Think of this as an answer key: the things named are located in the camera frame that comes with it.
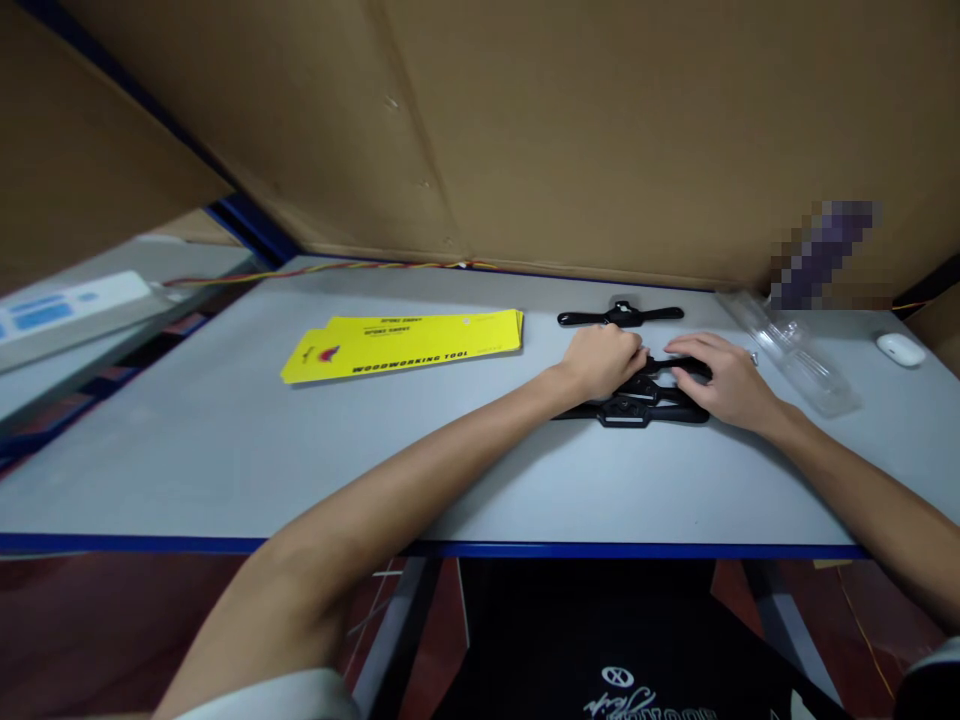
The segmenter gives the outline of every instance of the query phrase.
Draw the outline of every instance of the floor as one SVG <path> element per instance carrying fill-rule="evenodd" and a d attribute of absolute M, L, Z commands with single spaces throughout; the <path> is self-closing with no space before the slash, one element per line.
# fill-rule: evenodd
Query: floor
<path fill-rule="evenodd" d="M 243 559 L 217 555 L 90 553 L 0 562 L 0 717 L 84 717 L 154 708 L 204 616 Z M 337 667 L 356 683 L 404 560 L 357 590 Z M 844 706 L 887 718 L 905 669 L 943 640 L 936 627 L 868 561 L 814 569 L 782 561 Z M 856 612 L 847 604 L 846 590 Z M 400 718 L 436 708 L 467 648 L 456 559 L 444 561 Z M 762 636 L 738 561 L 720 561 L 713 594 Z M 857 621 L 882 671 L 874 666 Z"/>

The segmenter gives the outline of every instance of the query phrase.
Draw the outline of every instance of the power strip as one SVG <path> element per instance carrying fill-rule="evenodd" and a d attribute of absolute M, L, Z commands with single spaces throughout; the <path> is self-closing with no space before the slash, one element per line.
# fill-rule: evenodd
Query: power strip
<path fill-rule="evenodd" d="M 146 320 L 174 305 L 132 270 L 0 305 L 0 372 Z"/>

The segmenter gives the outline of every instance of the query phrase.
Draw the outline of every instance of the white device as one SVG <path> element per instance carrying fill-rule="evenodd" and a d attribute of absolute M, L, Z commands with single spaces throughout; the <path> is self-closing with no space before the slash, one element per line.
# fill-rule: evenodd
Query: white device
<path fill-rule="evenodd" d="M 0 372 L 169 310 L 132 270 L 0 305 Z"/>
<path fill-rule="evenodd" d="M 904 367 L 916 367 L 927 356 L 922 347 L 900 333 L 881 335 L 877 338 L 877 347 L 888 358 Z"/>

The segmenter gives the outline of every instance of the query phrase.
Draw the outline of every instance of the blue label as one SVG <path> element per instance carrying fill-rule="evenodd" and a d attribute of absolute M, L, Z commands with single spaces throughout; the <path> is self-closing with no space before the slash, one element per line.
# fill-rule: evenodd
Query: blue label
<path fill-rule="evenodd" d="M 31 300 L 28 303 L 21 303 L 20 305 L 15 305 L 10 308 L 11 313 L 21 313 L 26 310 L 33 310 L 34 308 L 43 307 L 44 305 L 50 305 L 55 302 L 63 302 L 65 298 L 63 295 L 49 295 L 45 298 L 40 298 L 39 300 Z"/>
<path fill-rule="evenodd" d="M 56 322 L 57 320 L 62 320 L 63 318 L 70 317 L 71 315 L 73 315 L 73 308 L 66 303 L 63 303 L 61 305 L 53 305 L 41 310 L 35 310 L 27 315 L 15 317 L 13 319 L 13 324 L 17 326 L 18 330 L 33 330 L 34 328 Z"/>

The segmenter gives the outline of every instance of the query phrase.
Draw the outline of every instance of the hand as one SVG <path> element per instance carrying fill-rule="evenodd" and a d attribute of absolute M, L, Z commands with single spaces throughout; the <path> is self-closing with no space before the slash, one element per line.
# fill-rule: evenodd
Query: hand
<path fill-rule="evenodd" d="M 677 386 L 704 410 L 724 422 L 754 432 L 770 432 L 782 424 L 792 406 L 780 400 L 760 377 L 750 353 L 713 333 L 682 335 L 664 348 L 692 355 L 713 371 L 701 385 L 680 368 L 673 368 Z"/>
<path fill-rule="evenodd" d="M 647 363 L 643 338 L 616 325 L 577 330 L 556 369 L 572 384 L 574 405 L 609 397 Z"/>

